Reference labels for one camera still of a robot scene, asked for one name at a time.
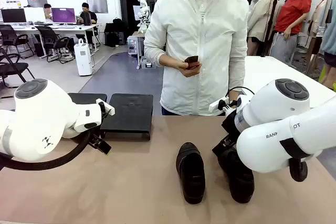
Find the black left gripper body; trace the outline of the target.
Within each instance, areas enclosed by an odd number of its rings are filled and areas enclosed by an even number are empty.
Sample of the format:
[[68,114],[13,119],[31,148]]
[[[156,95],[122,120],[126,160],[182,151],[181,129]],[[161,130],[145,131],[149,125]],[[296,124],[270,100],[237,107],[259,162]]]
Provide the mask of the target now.
[[105,138],[105,131],[101,129],[104,115],[90,115],[88,119],[89,143],[101,143]]

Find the black leather shoe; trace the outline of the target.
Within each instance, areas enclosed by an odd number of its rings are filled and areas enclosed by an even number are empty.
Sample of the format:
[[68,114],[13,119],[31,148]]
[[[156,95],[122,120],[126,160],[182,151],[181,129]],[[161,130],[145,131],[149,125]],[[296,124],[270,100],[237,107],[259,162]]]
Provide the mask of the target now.
[[189,204],[199,204],[205,192],[204,162],[198,148],[191,142],[184,143],[176,157],[176,170],[184,199]]
[[236,202],[246,204],[250,202],[254,190],[254,175],[239,159],[235,148],[223,152],[218,163],[228,178],[230,194]]

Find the dark red smartphone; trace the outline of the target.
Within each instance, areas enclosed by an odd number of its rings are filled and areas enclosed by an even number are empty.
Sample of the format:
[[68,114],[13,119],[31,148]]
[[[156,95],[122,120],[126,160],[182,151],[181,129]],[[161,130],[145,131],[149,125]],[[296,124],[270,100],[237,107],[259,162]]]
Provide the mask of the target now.
[[200,61],[198,59],[198,56],[190,56],[187,57],[184,62],[188,65],[185,70],[194,70],[194,69],[200,69]]

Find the person's right forearm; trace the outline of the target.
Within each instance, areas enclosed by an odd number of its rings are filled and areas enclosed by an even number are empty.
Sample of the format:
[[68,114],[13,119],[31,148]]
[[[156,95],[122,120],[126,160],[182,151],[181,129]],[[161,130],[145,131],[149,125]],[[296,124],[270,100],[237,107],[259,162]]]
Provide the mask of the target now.
[[174,69],[179,69],[179,68],[186,68],[188,67],[188,64],[183,62],[183,61],[179,61],[175,58],[172,58],[166,54],[162,54],[159,57],[159,64],[165,67],[170,67],[170,68],[174,68]]

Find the black shoe stand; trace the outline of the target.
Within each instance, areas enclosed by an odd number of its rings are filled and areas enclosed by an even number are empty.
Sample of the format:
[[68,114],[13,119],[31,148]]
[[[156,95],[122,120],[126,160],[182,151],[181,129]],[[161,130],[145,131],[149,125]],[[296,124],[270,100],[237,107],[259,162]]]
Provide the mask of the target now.
[[102,115],[100,106],[96,103],[96,99],[107,101],[106,94],[95,93],[68,93],[74,106],[76,119],[68,129],[67,136],[73,138],[80,133],[88,131],[88,119],[90,115]]
[[153,95],[115,93],[109,104],[115,114],[108,115],[102,122],[101,133],[120,136],[139,136],[145,141],[151,138]]

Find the person's left hand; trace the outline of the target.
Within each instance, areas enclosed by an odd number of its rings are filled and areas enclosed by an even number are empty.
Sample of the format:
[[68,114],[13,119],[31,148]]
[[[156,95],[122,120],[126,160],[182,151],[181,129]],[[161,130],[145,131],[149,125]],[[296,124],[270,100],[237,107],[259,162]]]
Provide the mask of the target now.
[[229,92],[229,101],[230,101],[230,106],[231,107],[235,107],[237,104],[237,100],[238,100],[238,96],[239,96],[239,91],[235,91],[232,90]]

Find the person's right hand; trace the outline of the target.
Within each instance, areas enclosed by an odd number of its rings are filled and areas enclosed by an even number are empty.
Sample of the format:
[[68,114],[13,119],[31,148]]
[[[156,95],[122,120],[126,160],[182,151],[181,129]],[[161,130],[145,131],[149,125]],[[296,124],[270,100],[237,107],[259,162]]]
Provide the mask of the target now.
[[199,62],[193,62],[191,64],[187,62],[179,62],[177,69],[181,74],[187,78],[195,76],[200,73],[202,64]]

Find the large white table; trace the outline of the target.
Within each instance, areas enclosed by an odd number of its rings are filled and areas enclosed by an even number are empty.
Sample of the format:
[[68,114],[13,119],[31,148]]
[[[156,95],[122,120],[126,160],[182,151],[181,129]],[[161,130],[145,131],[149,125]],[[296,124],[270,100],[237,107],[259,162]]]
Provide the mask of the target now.
[[310,107],[315,108],[336,96],[336,92],[273,57],[245,58],[244,86],[257,92],[275,79],[291,79],[308,89]]

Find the person in white jacket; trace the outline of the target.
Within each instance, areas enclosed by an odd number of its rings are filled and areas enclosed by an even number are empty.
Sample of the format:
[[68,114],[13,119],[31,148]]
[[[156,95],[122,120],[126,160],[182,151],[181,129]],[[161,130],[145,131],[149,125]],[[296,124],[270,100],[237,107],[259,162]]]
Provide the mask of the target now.
[[[211,103],[245,78],[247,0],[158,0],[145,33],[145,57],[163,67],[160,104],[170,115],[217,116]],[[199,74],[185,77],[159,64],[166,54],[179,61],[198,56]]]

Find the black tripod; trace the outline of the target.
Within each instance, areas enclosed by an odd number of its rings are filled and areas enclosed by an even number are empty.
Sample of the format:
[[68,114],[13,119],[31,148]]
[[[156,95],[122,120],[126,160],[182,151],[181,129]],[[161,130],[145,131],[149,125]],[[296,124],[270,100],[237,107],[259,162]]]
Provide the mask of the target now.
[[264,41],[263,50],[261,52],[261,57],[265,57],[267,41],[269,40],[269,35],[270,35],[270,31],[271,31],[272,24],[273,24],[274,13],[275,13],[275,9],[276,9],[278,1],[279,0],[273,0],[273,3],[272,3],[272,10],[271,10],[271,13],[270,13],[270,17],[268,18],[267,30],[266,30],[266,33],[265,33],[265,41]]

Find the long white office desk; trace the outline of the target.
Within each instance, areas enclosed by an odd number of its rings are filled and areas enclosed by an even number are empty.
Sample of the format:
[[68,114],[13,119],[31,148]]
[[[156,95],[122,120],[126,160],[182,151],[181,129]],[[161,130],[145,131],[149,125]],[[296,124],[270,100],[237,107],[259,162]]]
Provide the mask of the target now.
[[[12,25],[5,25],[5,24],[0,24],[0,28],[6,27],[9,30],[13,30],[15,31],[16,34],[26,34],[26,35],[34,35],[34,34],[38,34],[39,38],[41,40],[41,46],[43,49],[43,56],[41,56],[40,58],[46,58],[47,57],[47,53],[45,51],[45,47],[44,47],[44,42],[41,36],[40,31],[37,29],[38,26],[28,26],[28,25],[21,25],[21,26],[12,26]],[[46,26],[46,28],[51,28],[56,35],[59,34],[65,34],[65,35],[84,35],[85,39],[87,39],[87,35],[86,35],[86,31],[91,30],[93,32],[93,43],[94,43],[94,53],[96,53],[99,48],[97,48],[97,40],[95,37],[95,27],[97,25],[90,25],[90,26],[83,26],[83,25],[52,25],[52,26]]]

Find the mannequin in beige coat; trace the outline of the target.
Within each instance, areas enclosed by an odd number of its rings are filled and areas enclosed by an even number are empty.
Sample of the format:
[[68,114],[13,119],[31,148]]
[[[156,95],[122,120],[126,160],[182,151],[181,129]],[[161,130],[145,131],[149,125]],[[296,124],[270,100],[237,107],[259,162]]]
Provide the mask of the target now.
[[248,56],[256,56],[259,47],[265,42],[272,2],[273,0],[258,0],[250,11],[247,24]]

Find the monitor with purple screen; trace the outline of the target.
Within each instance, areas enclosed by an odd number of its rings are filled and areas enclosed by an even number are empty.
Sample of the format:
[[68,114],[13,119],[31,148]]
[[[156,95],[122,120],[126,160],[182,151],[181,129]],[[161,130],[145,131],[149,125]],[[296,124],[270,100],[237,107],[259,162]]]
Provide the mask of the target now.
[[73,8],[52,8],[51,13],[54,23],[75,24],[77,22]]

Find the mannequin in red shirt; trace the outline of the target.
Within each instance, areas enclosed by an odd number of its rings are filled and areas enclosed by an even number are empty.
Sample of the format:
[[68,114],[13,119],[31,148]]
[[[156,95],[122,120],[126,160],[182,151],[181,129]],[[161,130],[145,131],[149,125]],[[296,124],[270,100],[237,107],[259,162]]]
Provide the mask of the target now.
[[308,18],[312,0],[286,0],[274,27],[270,55],[288,63],[297,46],[303,22]]

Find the seated office worker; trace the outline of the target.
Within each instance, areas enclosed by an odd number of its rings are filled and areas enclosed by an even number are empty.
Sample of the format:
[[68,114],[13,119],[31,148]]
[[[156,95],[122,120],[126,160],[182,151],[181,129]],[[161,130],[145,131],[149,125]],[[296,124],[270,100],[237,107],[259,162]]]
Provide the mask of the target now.
[[50,4],[48,4],[48,3],[44,4],[44,13],[45,13],[46,22],[52,23],[53,19],[52,19],[52,11],[51,11],[51,5]]

